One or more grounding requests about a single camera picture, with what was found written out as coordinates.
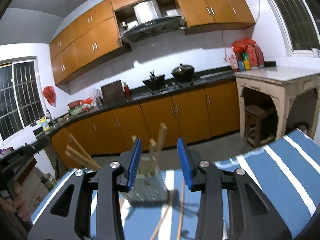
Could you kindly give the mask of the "person's left hand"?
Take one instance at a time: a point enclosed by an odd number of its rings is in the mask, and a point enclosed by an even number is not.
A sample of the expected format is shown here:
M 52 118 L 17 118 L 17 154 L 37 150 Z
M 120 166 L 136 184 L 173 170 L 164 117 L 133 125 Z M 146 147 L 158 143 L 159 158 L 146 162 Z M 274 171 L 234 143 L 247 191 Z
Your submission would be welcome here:
M 30 212 L 28 210 L 27 202 L 23 195 L 22 187 L 18 182 L 14 181 L 16 196 L 13 200 L 4 199 L 1 197 L 1 206 L 5 211 L 17 213 L 24 222 L 30 221 Z

